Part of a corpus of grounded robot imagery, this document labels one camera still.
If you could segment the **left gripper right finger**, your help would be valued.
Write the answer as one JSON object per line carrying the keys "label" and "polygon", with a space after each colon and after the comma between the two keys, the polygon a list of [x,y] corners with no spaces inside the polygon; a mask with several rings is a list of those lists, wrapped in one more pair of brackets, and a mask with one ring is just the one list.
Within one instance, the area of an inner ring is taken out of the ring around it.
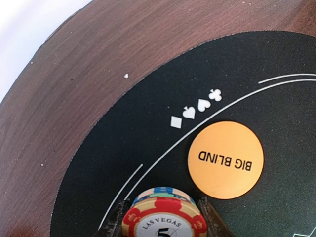
{"label": "left gripper right finger", "polygon": [[235,237],[218,212],[211,205],[208,197],[202,197],[197,206],[207,223],[208,237]]}

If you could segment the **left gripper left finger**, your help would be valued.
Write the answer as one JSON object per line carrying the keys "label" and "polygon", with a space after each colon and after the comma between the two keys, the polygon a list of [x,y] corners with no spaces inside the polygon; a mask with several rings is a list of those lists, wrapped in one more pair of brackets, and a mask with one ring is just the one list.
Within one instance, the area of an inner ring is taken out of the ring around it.
{"label": "left gripper left finger", "polygon": [[122,237],[122,221],[130,209],[130,200],[122,200],[114,208],[114,212],[105,219],[97,231],[98,237]]}

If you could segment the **orange big blind button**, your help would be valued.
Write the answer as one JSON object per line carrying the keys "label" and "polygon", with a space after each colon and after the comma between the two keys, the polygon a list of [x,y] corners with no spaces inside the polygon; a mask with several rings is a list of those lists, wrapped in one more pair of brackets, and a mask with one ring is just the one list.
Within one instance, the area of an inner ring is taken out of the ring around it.
{"label": "orange big blind button", "polygon": [[250,191],[263,166],[259,138],[250,128],[234,121],[205,127],[188,152],[188,170],[194,184],[217,199],[233,199]]}

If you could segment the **red poker chip stack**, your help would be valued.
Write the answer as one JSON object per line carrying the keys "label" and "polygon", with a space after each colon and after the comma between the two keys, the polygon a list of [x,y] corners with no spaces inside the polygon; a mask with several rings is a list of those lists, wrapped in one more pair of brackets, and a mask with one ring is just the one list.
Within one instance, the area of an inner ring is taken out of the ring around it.
{"label": "red poker chip stack", "polygon": [[207,224],[194,200],[172,187],[137,196],[122,221],[124,237],[205,237]]}

